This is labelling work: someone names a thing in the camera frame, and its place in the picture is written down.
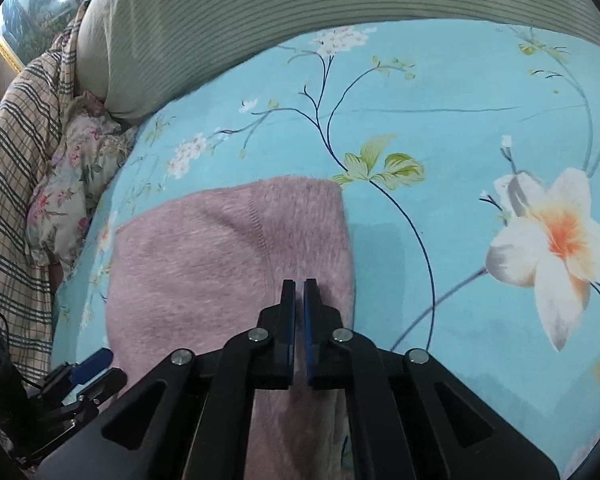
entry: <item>striped fabric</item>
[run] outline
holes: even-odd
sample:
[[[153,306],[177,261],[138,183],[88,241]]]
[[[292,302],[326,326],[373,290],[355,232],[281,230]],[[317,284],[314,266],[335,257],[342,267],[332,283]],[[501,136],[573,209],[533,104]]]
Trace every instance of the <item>striped fabric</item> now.
[[[299,34],[410,18],[530,25],[600,45],[591,0],[93,0],[78,37],[77,84],[136,122]]]
[[[90,1],[82,3],[53,47],[14,79],[0,102],[0,312],[9,322],[11,357],[30,380],[48,372],[52,325],[48,268],[29,262],[26,211],[74,97],[78,30]]]

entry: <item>gold picture frame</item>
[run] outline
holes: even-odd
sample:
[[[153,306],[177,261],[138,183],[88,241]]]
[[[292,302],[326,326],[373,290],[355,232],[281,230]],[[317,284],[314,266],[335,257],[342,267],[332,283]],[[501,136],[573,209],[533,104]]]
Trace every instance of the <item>gold picture frame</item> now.
[[[13,51],[13,49],[9,46],[9,44],[5,41],[5,39],[0,35],[0,55],[5,60],[7,65],[16,73],[19,74],[24,69],[24,65]]]

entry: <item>orange flower center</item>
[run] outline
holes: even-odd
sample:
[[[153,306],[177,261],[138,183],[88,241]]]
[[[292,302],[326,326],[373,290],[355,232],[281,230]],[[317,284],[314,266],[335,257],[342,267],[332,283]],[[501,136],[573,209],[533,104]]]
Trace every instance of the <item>orange flower center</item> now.
[[[544,225],[549,250],[565,260],[587,251],[587,237],[577,212],[562,207],[549,207],[530,213]]]

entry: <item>green leaf print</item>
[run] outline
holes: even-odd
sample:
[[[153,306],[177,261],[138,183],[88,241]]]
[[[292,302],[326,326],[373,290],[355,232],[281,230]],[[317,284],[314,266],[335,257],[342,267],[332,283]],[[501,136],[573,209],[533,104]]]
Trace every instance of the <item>green leaf print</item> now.
[[[170,117],[169,120],[165,120],[164,116],[158,116],[155,118],[153,129],[146,134],[144,138],[144,142],[147,142],[150,146],[154,145],[154,142],[164,133],[164,127],[170,125],[170,121],[175,119],[175,117]]]
[[[384,160],[384,171],[371,174],[381,153],[395,139],[395,134],[381,135],[369,139],[360,148],[360,155],[345,153],[345,174],[332,177],[340,186],[355,180],[373,181],[394,190],[398,186],[411,186],[424,180],[424,167],[405,153],[391,153]]]
[[[378,161],[380,154],[384,152],[384,149],[389,143],[394,140],[395,134],[380,135],[369,139],[360,148],[360,158],[365,162],[368,172],[371,172]]]
[[[566,56],[566,54],[568,54],[567,52],[564,52],[562,50],[559,50],[558,48],[548,48],[546,50],[547,54],[549,54],[549,56],[553,57],[556,61],[559,61],[561,63],[565,63],[567,62],[568,58]]]
[[[400,59],[398,59],[397,57],[394,57],[391,62],[394,65],[399,66],[400,68],[413,68],[415,66],[415,63],[406,63]]]
[[[60,314],[58,317],[62,323],[65,323],[65,324],[69,323],[69,309],[60,307]]]
[[[524,43],[520,43],[518,45],[518,48],[520,49],[520,52],[522,52],[522,54],[524,54],[525,56],[532,56],[536,53],[536,48],[529,44],[525,45]]]
[[[100,286],[100,280],[107,276],[111,271],[111,263],[109,262],[105,266],[100,266],[98,270],[92,275],[90,279],[90,283],[94,286]]]
[[[411,186],[424,180],[424,167],[412,156],[392,153],[384,160],[384,171],[375,174],[371,180],[391,190],[399,185]]]

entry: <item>metal screw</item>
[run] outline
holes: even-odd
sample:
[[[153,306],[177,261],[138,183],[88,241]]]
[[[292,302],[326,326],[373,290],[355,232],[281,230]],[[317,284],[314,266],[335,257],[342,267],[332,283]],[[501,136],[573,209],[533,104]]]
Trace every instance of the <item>metal screw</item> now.
[[[413,350],[409,350],[408,357],[412,363],[423,365],[429,360],[429,353],[422,348],[414,348]]]
[[[249,339],[256,343],[258,341],[264,341],[267,337],[269,337],[269,332],[267,332],[266,328],[256,327],[249,330]]]
[[[178,366],[185,365],[192,359],[193,354],[189,350],[184,348],[176,350],[173,354],[171,354],[171,362]]]
[[[338,343],[346,343],[347,341],[351,341],[351,339],[353,338],[353,332],[348,328],[337,328],[333,331],[333,334],[331,334],[331,336]]]

